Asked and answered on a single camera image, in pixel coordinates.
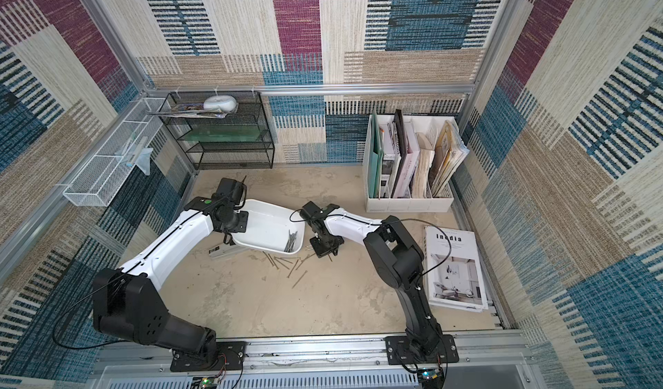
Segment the green folder in organizer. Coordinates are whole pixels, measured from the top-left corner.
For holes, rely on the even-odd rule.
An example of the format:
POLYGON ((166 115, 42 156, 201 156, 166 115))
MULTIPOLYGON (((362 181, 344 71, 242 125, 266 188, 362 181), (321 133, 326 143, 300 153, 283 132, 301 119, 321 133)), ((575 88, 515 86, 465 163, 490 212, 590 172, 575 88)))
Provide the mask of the green folder in organizer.
POLYGON ((371 151, 369 152, 369 198, 379 198, 383 167, 383 131, 376 113, 371 114, 371 151))

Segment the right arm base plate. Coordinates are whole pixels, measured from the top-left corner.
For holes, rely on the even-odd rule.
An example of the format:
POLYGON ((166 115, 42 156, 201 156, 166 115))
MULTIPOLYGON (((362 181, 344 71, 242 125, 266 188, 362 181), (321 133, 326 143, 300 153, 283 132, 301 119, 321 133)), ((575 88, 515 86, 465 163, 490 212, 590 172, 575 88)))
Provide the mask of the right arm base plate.
POLYGON ((406 335, 390 335, 384 338, 388 364, 400 366, 458 363, 459 353, 452 335, 442 335, 433 340, 433 347, 426 349, 412 342, 406 335))

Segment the white plastic storage box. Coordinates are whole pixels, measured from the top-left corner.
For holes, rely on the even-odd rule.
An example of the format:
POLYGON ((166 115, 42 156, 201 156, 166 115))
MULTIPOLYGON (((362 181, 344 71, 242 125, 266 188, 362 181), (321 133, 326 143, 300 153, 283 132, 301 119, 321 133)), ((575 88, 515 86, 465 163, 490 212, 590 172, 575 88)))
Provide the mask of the white plastic storage box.
POLYGON ((295 248, 291 254, 300 252, 305 238, 306 225, 303 221, 295 221, 293 209, 247 199, 243 210, 249 212, 248 226, 245 233, 231 235, 236 244, 267 253, 290 255, 284 252, 288 232, 297 232, 295 248))

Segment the brown envelopes in organizer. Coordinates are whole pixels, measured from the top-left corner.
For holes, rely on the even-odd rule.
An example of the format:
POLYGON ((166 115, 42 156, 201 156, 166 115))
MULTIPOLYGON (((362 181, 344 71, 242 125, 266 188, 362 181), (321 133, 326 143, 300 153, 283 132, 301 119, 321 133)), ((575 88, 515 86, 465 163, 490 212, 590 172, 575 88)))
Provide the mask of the brown envelopes in organizer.
POLYGON ((429 174, 429 186, 433 197, 441 197, 455 171, 470 153, 461 139, 455 121, 447 121, 442 127, 435 145, 433 165, 429 174))

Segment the magazines on black shelf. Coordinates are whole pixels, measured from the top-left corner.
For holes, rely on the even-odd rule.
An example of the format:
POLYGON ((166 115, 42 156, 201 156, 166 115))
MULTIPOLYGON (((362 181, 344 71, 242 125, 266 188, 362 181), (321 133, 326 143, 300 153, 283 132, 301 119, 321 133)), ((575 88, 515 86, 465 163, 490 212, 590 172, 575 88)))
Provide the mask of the magazines on black shelf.
POLYGON ((203 109, 204 105, 201 103, 184 103, 184 104, 168 104, 165 103, 162 107, 151 113, 151 115, 170 117, 170 118, 212 118, 224 119, 228 113, 219 109, 203 109))

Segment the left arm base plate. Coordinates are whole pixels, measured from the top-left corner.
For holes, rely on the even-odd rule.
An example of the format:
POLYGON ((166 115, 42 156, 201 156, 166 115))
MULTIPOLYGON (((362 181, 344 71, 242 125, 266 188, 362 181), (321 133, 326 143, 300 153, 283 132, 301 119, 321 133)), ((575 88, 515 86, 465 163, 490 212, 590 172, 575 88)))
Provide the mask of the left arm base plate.
POLYGON ((175 350, 170 365, 173 373, 239 371, 243 368, 243 356, 247 342, 215 342, 203 348, 200 353, 189 354, 175 350))

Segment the black binder in organizer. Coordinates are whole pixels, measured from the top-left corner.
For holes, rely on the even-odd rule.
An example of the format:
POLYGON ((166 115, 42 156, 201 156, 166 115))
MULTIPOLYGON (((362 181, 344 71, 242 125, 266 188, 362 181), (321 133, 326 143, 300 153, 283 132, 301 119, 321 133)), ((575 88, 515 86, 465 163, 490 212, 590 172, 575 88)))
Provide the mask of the black binder in organizer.
POLYGON ((397 109, 395 111, 393 123, 395 125, 399 154, 402 159, 405 159, 407 157, 407 135, 402 110, 397 109))

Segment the white round device on shelf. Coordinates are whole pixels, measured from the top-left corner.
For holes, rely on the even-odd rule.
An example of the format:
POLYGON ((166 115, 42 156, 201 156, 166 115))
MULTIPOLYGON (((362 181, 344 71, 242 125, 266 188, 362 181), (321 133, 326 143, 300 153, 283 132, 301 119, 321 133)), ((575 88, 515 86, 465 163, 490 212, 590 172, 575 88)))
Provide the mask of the white round device on shelf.
POLYGON ((214 95, 204 101, 203 108, 205 111, 228 114, 237 110, 238 101, 231 95, 214 95))

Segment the white desktop file organizer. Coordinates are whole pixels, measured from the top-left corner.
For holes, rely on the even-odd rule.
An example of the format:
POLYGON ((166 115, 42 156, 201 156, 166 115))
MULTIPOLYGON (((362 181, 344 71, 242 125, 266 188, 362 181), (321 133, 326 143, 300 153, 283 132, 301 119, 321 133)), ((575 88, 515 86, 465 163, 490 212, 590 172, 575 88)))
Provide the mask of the white desktop file organizer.
POLYGON ((368 212, 428 212, 445 213, 453 202, 451 180, 441 197, 433 197, 429 174, 433 165, 435 145, 447 121, 451 118, 403 114, 407 135, 407 157, 399 154, 395 114, 377 114, 383 131, 383 167, 379 198, 369 198, 369 152, 371 151, 371 115, 366 133, 363 178, 364 199, 368 212))

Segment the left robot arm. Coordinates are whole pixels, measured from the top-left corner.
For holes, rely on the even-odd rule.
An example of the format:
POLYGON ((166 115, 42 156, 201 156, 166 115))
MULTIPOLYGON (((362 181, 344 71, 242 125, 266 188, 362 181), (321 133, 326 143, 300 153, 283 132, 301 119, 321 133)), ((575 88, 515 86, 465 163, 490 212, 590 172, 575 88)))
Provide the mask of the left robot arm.
POLYGON ((219 359, 213 330, 170 314, 160 295, 167 277, 212 233, 245 232, 246 185, 223 178, 209 198, 195 197, 153 243, 93 280, 93 327, 121 340, 172 351, 174 359, 202 369, 219 359))

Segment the steel nail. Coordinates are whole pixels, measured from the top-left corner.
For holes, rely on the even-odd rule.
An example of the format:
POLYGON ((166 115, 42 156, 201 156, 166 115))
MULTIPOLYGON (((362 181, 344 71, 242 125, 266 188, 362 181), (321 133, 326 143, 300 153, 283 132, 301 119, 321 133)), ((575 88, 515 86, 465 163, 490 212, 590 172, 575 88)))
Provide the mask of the steel nail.
POLYGON ((304 271, 304 273, 302 273, 302 275, 300 276, 300 278, 298 278, 298 279, 295 281, 295 283, 293 284, 292 289, 295 289, 295 287, 297 287, 297 285, 303 280, 303 278, 306 276, 307 273, 308 273, 308 271, 304 271))
POLYGON ((297 232, 294 233, 288 232, 288 241, 286 243, 286 246, 284 247, 285 253, 291 254, 294 251, 296 238, 297 238, 297 232))
POLYGON ((269 256, 269 254, 267 254, 266 252, 262 252, 262 253, 265 256, 265 258, 267 259, 267 261, 269 261, 269 264, 271 266, 273 266, 274 268, 276 268, 276 270, 279 270, 278 264, 275 263, 275 261, 269 256))

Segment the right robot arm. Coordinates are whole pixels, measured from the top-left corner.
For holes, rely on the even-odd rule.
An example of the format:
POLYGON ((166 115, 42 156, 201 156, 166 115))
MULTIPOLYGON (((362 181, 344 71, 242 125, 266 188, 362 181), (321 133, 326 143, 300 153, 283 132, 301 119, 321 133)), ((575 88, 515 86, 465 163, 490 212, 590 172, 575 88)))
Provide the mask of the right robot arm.
POLYGON ((294 212, 314 233, 317 256, 336 255, 351 240, 363 245, 380 279, 395 290, 402 306, 409 350, 416 361, 450 361, 440 324, 424 292, 424 253, 395 216, 384 220, 354 215, 335 204, 322 209, 314 202, 294 212))

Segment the white Inedia magazine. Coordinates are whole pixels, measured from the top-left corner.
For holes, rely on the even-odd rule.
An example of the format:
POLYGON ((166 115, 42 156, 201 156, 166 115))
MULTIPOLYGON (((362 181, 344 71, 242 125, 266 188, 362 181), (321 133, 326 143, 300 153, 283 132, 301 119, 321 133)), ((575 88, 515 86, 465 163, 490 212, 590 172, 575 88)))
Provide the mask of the white Inedia magazine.
POLYGON ((482 312, 488 309, 476 236, 471 231, 427 226, 426 295, 431 305, 482 312))

